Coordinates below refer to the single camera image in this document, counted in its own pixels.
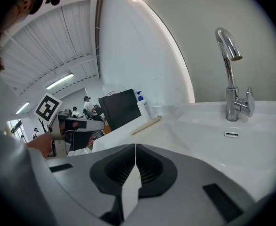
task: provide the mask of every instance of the white countertop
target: white countertop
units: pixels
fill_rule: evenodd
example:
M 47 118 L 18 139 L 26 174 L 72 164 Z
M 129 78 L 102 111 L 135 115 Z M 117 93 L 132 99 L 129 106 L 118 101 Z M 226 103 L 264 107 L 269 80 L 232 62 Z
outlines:
M 93 152 L 141 143 L 192 156 L 223 172 L 258 201 L 276 189 L 276 102 L 256 102 L 254 116 L 239 114 L 236 122 L 225 119 L 225 106 L 214 102 L 175 107 L 172 113 L 158 113 L 162 120 L 131 136 L 143 125 L 139 117 L 97 139 Z M 238 132 L 240 138 L 226 137 L 225 131 Z

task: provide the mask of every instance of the blue pump head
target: blue pump head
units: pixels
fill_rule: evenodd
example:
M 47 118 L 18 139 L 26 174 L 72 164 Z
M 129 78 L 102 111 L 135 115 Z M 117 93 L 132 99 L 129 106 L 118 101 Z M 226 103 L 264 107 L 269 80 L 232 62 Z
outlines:
M 139 101 L 141 101 L 141 100 L 144 99 L 143 96 L 140 95 L 141 92 L 142 92 L 142 91 L 136 92 L 136 94 L 138 94 L 138 100 L 139 100 Z

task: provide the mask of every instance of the white wall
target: white wall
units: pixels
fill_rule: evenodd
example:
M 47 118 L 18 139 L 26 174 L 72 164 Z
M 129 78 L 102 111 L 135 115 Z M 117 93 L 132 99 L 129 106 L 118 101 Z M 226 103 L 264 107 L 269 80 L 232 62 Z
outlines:
M 64 109 L 70 109 L 73 112 L 73 107 L 76 106 L 77 107 L 77 111 L 80 112 L 82 114 L 82 110 L 83 110 L 83 97 L 85 97 L 86 91 L 85 89 L 80 89 L 64 98 L 62 98 L 62 107 L 61 110 Z
M 103 0 L 100 69 L 119 90 L 142 90 L 150 105 L 184 105 L 187 89 L 170 44 L 157 24 L 130 0 Z
M 91 83 L 85 84 L 86 93 L 89 97 L 91 97 L 90 101 L 93 105 L 95 105 L 95 104 L 99 105 L 98 99 L 105 96 L 102 88 L 103 88 L 102 80 L 94 80 Z
M 38 118 L 31 114 L 28 118 L 23 118 L 21 119 L 24 131 L 26 133 L 26 136 L 28 138 L 29 141 L 33 140 L 33 130 L 34 128 L 37 128 L 39 131 L 39 134 L 44 134 L 44 130 L 43 127 L 40 123 L 40 121 L 38 120 Z
M 88 95 L 91 97 L 92 104 L 99 104 L 98 99 L 104 97 L 102 91 L 103 82 L 101 80 L 91 80 L 84 84 L 84 88 L 75 91 L 68 96 L 61 98 L 63 102 L 61 109 L 69 108 L 73 111 L 73 106 L 77 107 L 77 111 L 82 114 L 83 111 L 83 97 Z
M 256 100 L 276 101 L 276 30 L 255 0 L 143 1 L 177 42 L 196 102 L 225 100 L 227 77 L 215 39 L 217 27 L 226 28 L 241 49 L 243 59 L 232 63 L 240 95 L 245 97 L 247 86 L 252 86 Z

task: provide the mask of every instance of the sink drain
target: sink drain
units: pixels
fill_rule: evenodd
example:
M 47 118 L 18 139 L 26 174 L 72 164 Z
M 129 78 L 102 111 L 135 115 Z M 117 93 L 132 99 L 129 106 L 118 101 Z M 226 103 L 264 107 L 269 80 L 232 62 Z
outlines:
M 226 131 L 224 133 L 224 135 L 226 137 L 231 137 L 231 138 L 239 138 L 240 137 L 240 133 L 238 133 L 238 132 L 232 132 L 232 131 Z

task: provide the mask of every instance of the chrome faucet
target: chrome faucet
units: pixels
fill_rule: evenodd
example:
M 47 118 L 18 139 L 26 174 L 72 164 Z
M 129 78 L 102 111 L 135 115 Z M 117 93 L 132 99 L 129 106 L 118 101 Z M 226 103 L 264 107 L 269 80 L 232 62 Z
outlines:
M 246 99 L 239 98 L 238 87 L 235 86 L 234 74 L 231 61 L 242 59 L 242 55 L 233 36 L 224 28 L 215 30 L 216 40 L 226 66 L 228 76 L 227 92 L 227 115 L 228 121 L 237 121 L 238 113 L 251 117 L 255 110 L 255 100 L 252 95 L 252 88 L 248 87 Z

